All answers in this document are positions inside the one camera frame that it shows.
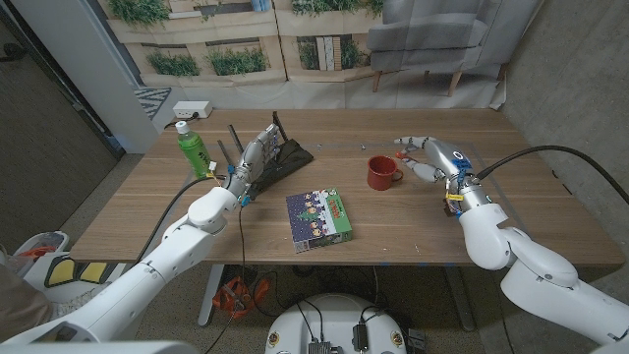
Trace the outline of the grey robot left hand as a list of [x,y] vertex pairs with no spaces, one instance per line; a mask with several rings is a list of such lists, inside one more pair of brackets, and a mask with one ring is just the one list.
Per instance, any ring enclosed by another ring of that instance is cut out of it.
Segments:
[[261,175],[265,164],[278,153],[278,134],[279,127],[270,124],[250,141],[223,188],[240,198]]

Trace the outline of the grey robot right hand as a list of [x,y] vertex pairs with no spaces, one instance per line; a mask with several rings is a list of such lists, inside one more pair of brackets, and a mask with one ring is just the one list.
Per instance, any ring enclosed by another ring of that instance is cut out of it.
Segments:
[[402,137],[394,141],[403,145],[399,158],[421,180],[443,182],[444,201],[449,212],[460,216],[466,211],[491,204],[468,156],[453,144],[434,137]]

